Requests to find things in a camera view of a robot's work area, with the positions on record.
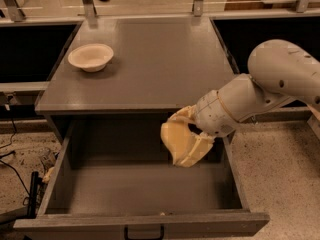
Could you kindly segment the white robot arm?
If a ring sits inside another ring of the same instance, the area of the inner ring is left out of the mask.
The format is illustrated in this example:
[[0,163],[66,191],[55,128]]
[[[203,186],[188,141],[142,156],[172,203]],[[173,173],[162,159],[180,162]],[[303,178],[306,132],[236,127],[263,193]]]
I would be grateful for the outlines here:
[[299,46],[280,39],[265,41],[251,52],[247,67],[247,73],[180,109],[161,126],[161,139],[175,166],[193,166],[217,138],[293,100],[320,112],[320,61]]

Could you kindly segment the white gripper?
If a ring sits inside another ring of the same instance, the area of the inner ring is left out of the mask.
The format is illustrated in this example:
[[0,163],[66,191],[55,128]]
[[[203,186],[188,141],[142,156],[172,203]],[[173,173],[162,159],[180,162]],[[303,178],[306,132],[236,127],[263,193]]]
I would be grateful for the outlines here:
[[195,106],[181,108],[169,117],[169,121],[195,123],[198,129],[205,132],[192,133],[187,141],[187,147],[182,152],[175,153],[174,165],[184,168],[198,163],[213,147],[215,137],[226,137],[238,126],[224,109],[216,90],[201,97]]

